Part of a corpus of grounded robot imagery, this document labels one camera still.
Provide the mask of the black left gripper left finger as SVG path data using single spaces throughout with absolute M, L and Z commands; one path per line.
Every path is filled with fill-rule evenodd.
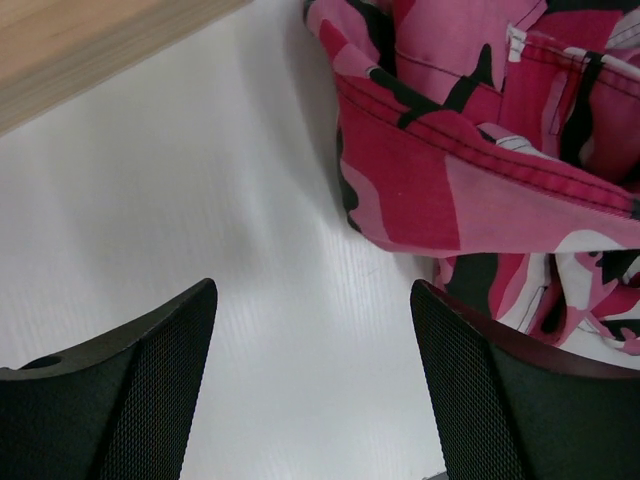
M 179 478 L 217 300 L 204 279 L 100 336 L 3 368 L 2 478 Z

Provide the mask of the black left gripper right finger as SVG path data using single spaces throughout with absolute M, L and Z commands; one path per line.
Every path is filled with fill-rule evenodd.
M 543 344 L 424 280 L 411 314 L 450 479 L 635 479 L 639 374 Z

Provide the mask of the pink camouflage trousers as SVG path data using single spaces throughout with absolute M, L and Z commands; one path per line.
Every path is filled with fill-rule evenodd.
M 552 346 L 639 352 L 639 5 L 307 1 L 349 224 Z

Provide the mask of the wooden clothes rack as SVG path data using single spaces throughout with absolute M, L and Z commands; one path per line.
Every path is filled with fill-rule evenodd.
M 1 131 L 193 34 L 242 1 L 4 1 Z

